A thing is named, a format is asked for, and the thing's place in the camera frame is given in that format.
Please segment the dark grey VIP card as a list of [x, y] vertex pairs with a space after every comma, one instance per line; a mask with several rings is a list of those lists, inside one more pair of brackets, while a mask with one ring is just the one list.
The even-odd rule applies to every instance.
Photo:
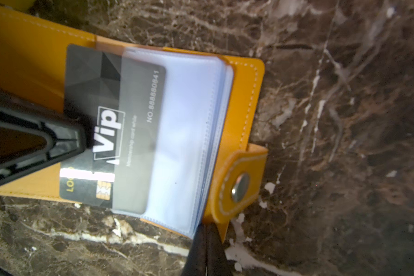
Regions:
[[60, 196], [120, 213], [147, 209], [166, 69], [71, 44], [64, 114], [84, 126], [88, 147], [64, 161]]

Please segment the yellow leather card holder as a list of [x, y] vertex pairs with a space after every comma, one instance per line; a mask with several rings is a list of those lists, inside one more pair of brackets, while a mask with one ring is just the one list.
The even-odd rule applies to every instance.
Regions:
[[[129, 43], [79, 31], [0, 6], [0, 89], [61, 112], [69, 44], [121, 54]], [[204, 222], [225, 238], [230, 220], [259, 195], [268, 150], [249, 143], [264, 63], [223, 56], [234, 71], [233, 88]]]

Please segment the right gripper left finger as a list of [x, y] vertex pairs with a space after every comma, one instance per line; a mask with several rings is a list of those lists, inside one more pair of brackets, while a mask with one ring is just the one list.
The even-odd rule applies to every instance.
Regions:
[[207, 226], [197, 227], [181, 276], [205, 276], [207, 269]]

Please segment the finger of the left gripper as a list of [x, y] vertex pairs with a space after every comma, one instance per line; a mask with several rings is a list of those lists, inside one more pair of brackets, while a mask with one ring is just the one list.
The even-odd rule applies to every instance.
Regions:
[[86, 146], [80, 123], [0, 89], [0, 186], [75, 157]]

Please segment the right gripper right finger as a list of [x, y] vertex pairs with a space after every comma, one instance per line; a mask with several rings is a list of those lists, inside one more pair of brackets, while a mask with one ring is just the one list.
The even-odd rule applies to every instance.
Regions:
[[232, 276], [218, 227], [214, 223], [207, 225], [207, 276]]

